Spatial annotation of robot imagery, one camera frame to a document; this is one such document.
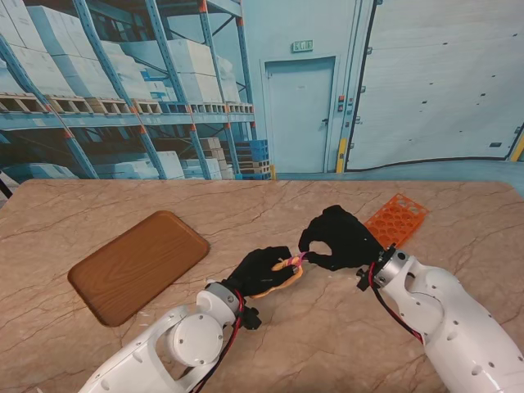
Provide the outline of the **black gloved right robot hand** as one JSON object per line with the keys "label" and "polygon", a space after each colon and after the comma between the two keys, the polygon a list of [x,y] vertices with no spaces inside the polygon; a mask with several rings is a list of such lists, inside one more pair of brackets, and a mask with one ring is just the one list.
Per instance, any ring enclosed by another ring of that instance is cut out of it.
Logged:
{"label": "black gloved right robot hand", "polygon": [[[312,242],[325,243],[331,254],[321,255],[311,251]],[[384,251],[371,232],[339,205],[329,206],[311,220],[300,236],[298,248],[311,264],[330,271],[370,266]]]}

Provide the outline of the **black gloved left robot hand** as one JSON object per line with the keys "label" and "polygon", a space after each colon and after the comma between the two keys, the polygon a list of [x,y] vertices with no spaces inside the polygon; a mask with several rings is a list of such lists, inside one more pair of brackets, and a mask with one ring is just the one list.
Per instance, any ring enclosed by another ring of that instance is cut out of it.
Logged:
{"label": "black gloved left robot hand", "polygon": [[221,283],[243,297],[257,296],[281,286],[295,274],[291,265],[273,270],[273,267],[291,258],[287,246],[270,246],[250,252]]}

